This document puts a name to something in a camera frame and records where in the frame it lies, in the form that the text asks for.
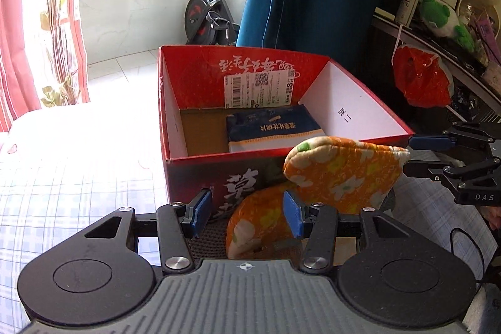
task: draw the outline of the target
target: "red plastic bag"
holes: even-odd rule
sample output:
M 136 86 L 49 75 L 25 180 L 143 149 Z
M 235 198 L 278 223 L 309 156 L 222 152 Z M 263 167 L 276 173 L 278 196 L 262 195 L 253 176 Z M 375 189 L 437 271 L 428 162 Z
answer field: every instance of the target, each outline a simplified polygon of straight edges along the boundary
M 435 53 L 400 46 L 393 56 L 395 84 L 412 106 L 431 108 L 450 104 L 452 75 Z

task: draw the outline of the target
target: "green plush toy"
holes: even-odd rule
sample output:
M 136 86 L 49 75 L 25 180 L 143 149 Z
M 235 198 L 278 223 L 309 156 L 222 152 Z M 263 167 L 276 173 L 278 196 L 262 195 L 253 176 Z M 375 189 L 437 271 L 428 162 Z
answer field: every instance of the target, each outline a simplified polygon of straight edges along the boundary
M 435 36 L 448 37 L 470 53 L 474 52 L 472 36 L 449 5 L 440 0 L 423 0 L 419 12 L 421 20 Z

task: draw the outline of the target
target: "red cardboard box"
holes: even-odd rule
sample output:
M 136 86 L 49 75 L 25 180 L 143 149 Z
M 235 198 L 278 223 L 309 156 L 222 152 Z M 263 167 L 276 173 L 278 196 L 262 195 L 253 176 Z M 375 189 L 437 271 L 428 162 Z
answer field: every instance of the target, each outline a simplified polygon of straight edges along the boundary
M 412 130 L 328 57 L 260 48 L 162 46 L 160 141 L 171 201 L 189 202 L 201 188 L 211 188 L 214 216 L 221 217 L 253 191 L 285 180 L 282 166 L 290 149 L 229 153 L 225 120 L 235 112 L 225 109 L 227 76 L 283 70 L 295 70 L 290 104 L 304 104 L 325 134 L 407 146 Z

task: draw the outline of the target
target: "person's finger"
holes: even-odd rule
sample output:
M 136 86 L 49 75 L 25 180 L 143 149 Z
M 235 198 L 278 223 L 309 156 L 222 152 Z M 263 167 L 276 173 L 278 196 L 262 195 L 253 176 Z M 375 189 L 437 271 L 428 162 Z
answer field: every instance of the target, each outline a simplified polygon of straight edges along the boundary
M 493 217 L 497 217 L 501 215 L 501 213 L 498 214 L 498 208 L 497 207 L 486 207 L 489 211 L 489 214 Z
M 497 216 L 495 207 L 478 207 L 478 210 L 486 220 L 490 220 Z
M 494 224 L 495 229 L 501 228 L 501 218 L 493 217 L 488 220 L 490 223 Z

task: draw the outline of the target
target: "bed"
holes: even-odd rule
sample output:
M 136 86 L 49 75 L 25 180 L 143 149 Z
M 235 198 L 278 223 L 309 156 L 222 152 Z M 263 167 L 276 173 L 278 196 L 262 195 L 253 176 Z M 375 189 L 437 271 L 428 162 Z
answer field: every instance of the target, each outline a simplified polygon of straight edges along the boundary
M 28 323 L 16 282 L 33 258 L 122 206 L 167 203 L 158 124 L 130 106 L 28 112 L 0 137 L 0 332 Z M 155 238 L 139 253 L 159 263 Z
M 142 111 L 131 104 L 55 107 L 29 112 L 0 134 L 0 333 L 28 324 L 16 289 L 28 262 L 119 207 L 148 213 L 168 202 L 157 115 Z M 431 152 L 412 154 L 437 160 Z M 474 207 L 455 205 L 451 193 L 430 180 L 402 176 L 394 191 L 396 219 L 447 249 L 451 228 L 459 226 L 490 262 L 497 245 Z M 220 257 L 219 246 L 224 253 L 225 225 L 217 228 L 200 242 L 205 256 L 208 248 L 210 257 Z M 457 235 L 454 245 L 480 277 L 471 242 Z M 139 254 L 159 264 L 157 239 L 140 239 Z M 469 326 L 485 325 L 484 306 L 492 302 L 479 302 Z

